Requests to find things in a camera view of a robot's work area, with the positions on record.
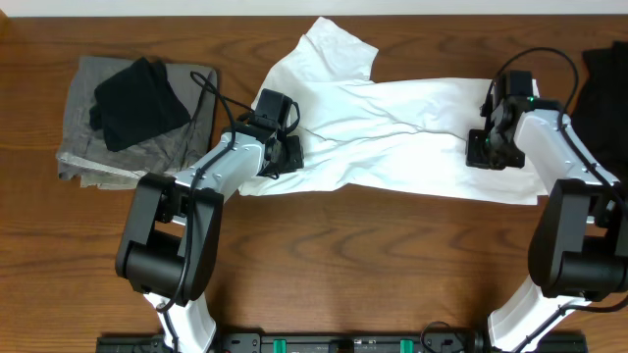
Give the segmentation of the white t-shirt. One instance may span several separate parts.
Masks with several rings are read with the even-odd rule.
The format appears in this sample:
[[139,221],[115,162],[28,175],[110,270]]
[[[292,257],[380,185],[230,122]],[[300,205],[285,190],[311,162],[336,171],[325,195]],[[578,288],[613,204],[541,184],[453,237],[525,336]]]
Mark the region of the white t-shirt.
[[466,140],[483,126],[485,78],[376,83],[376,47],[320,17],[267,73],[263,87],[299,106],[304,166],[255,177],[247,196],[334,191],[352,183],[394,191],[534,205],[545,194],[532,165],[491,171],[466,164]]

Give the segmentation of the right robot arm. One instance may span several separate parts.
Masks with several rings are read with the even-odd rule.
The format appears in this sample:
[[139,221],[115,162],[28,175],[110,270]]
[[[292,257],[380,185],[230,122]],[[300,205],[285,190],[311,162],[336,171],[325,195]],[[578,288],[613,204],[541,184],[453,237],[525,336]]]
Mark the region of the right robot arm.
[[469,132],[468,165],[503,170],[529,161],[549,193],[529,245],[528,275],[490,313],[485,348],[538,352],[568,315],[626,307],[601,303],[627,290],[627,203],[618,179],[597,163],[559,103],[506,94],[488,97],[481,115],[484,128]]

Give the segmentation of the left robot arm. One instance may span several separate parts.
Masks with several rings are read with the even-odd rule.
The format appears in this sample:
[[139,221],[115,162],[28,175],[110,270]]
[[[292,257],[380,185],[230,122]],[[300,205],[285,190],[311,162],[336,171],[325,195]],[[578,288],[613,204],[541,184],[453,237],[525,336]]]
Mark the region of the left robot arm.
[[158,313],[167,349],[209,350],[217,325],[204,291],[216,264],[224,205],[254,177],[302,168],[294,130],[237,122],[194,165],[139,180],[115,269]]

